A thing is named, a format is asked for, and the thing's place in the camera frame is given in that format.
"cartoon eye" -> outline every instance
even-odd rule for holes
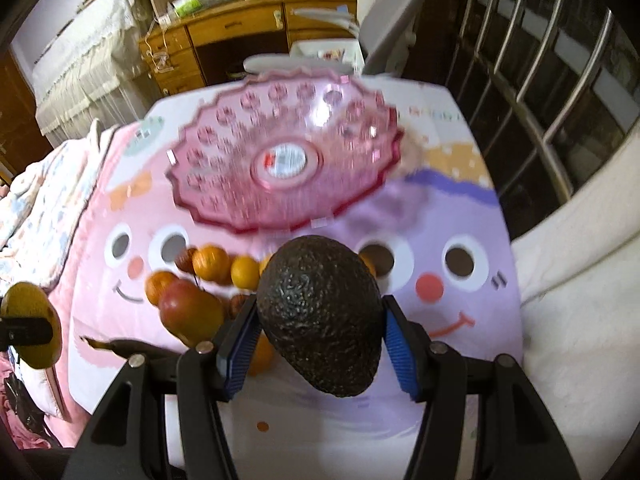
[[[442,268],[453,285],[467,292],[478,290],[489,276],[486,251],[471,235],[457,235],[447,241]]]
[[[380,231],[369,235],[358,247],[358,253],[376,267],[381,294],[404,287],[414,273],[414,252],[404,237]]]
[[[158,229],[149,244],[149,266],[153,270],[169,269],[177,271],[174,261],[188,243],[187,231],[181,225],[169,224]]]
[[[131,247],[131,228],[124,222],[116,225],[104,243],[104,261],[113,269],[124,259]]]

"wooden desk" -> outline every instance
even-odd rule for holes
[[[140,52],[162,94],[174,95],[225,82],[231,60],[238,63],[252,54],[288,52],[300,40],[350,38],[335,25],[293,15],[302,7],[340,6],[355,15],[356,0],[239,0],[172,23],[164,35],[156,26],[146,41],[140,41]],[[159,63],[163,52],[168,56],[164,66]]]

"screw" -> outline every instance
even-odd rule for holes
[[[449,347],[442,341],[434,341],[429,345],[429,350],[431,350],[436,355],[446,354],[448,349]]]
[[[200,341],[196,345],[196,352],[200,355],[208,354],[213,350],[213,343],[211,341]]]
[[[142,354],[133,354],[129,358],[129,366],[131,368],[140,368],[145,363],[145,357]]]
[[[498,355],[498,364],[505,368],[511,368],[514,364],[516,364],[516,361],[508,354],[500,354]]]

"yellow object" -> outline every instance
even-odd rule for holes
[[[44,317],[53,329],[53,338],[44,345],[16,346],[20,358],[31,368],[50,368],[62,353],[62,328],[60,318],[49,298],[33,283],[19,282],[12,285],[2,298],[0,317]]]
[[[177,279],[178,276],[168,270],[157,270],[150,274],[145,280],[145,294],[149,303],[153,306],[158,306],[160,296],[162,296],[166,286]]]
[[[193,255],[193,270],[206,282],[225,283],[231,261],[223,248],[206,245]]]
[[[273,256],[273,254],[270,254],[269,256],[267,256],[266,258],[264,258],[261,262],[260,262],[260,275],[262,275],[262,273],[264,272],[264,269],[267,267],[267,264],[269,263],[269,261],[271,260],[271,257]]]
[[[260,337],[255,346],[254,355],[251,357],[251,364],[249,364],[247,373],[251,376],[256,376],[257,374],[267,371],[271,368],[274,355],[275,349],[267,339],[265,333],[260,332]]]
[[[358,254],[358,256],[363,261],[363,263],[367,266],[367,269],[369,269],[369,272],[371,273],[371,275],[375,278],[376,266],[373,264],[370,258],[368,256],[365,256],[364,254]]]
[[[237,288],[256,290],[260,265],[251,256],[238,256],[231,264],[231,281]]]
[[[494,187],[482,155],[474,144],[454,142],[427,146],[424,149],[423,164],[457,182],[472,182],[487,189]]]

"bed sheet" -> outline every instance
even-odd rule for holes
[[[504,219],[491,180],[471,132],[453,98],[442,88],[389,78],[363,78],[399,112],[405,130],[402,164],[387,183],[323,228],[293,235],[324,234],[354,250],[380,243],[394,252],[395,264],[379,281],[393,293],[410,319],[463,354],[493,358],[508,352],[522,357],[520,295]],[[69,387],[80,405],[93,411],[123,360],[94,351],[80,336],[130,337],[178,351],[185,348],[164,330],[148,304],[144,278],[156,269],[179,272],[162,260],[164,242],[217,243],[233,253],[262,258],[282,236],[234,236],[196,224],[176,208],[164,176],[166,149],[178,139],[203,102],[222,85],[161,100],[111,175],[94,193],[89,209],[96,218],[73,293],[68,343]],[[126,236],[125,254],[113,242]],[[447,247],[464,245],[476,259],[471,280],[457,280],[444,264]],[[434,294],[433,283],[442,284]],[[233,288],[210,290],[225,295]],[[251,378],[221,418],[238,473],[243,478],[387,479],[406,468],[422,407],[398,391],[388,356],[363,396],[344,402],[313,390],[282,359],[272,372]],[[175,402],[168,406],[172,463],[182,461]],[[465,432],[466,449],[474,433]],[[370,457],[384,454],[384,463]],[[465,453],[463,460],[472,457]]]
[[[98,177],[96,189],[100,189],[111,178],[114,167],[120,160],[120,156],[126,148],[129,139],[138,130],[137,123],[130,124],[125,128],[117,130],[111,141],[109,153],[102,166],[102,171]],[[56,435],[64,447],[75,446],[82,430],[89,420],[89,414],[73,400],[68,387],[68,346],[69,346],[69,321],[71,315],[71,304],[73,298],[74,285],[81,258],[84,253],[84,245],[94,222],[95,210],[87,208],[81,216],[76,229],[65,267],[60,275],[58,284],[49,295],[49,300],[55,307],[62,324],[62,355],[55,366],[55,375],[60,389],[63,406],[64,419],[47,416],[47,425]]]

